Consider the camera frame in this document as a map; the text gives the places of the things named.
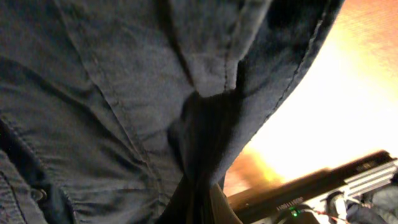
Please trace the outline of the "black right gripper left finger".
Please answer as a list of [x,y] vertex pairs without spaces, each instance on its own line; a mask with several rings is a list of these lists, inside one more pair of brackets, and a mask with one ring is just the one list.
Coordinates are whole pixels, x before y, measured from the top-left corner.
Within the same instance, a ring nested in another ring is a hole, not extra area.
[[204,224],[204,198],[184,175],[156,224]]

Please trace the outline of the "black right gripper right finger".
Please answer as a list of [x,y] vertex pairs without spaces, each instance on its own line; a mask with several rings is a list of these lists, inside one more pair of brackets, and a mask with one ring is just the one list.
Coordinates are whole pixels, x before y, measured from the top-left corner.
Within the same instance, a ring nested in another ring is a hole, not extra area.
[[218,184],[205,195],[205,224],[242,224]]

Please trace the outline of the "dark blue shorts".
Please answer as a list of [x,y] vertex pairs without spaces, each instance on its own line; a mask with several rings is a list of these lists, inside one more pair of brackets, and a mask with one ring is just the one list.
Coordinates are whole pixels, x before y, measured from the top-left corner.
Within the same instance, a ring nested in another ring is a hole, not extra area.
[[206,195],[341,6],[2,1],[1,222],[156,223],[184,175]]

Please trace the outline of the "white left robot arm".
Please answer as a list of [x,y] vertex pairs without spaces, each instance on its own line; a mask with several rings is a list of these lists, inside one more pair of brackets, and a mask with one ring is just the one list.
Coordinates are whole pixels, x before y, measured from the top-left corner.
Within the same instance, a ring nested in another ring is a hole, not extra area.
[[389,185],[397,173],[397,158],[376,152],[331,171],[319,171],[276,189],[256,193],[253,189],[233,195],[229,204],[243,223],[264,223],[284,210],[301,204],[320,210],[327,198],[338,193],[360,198]]

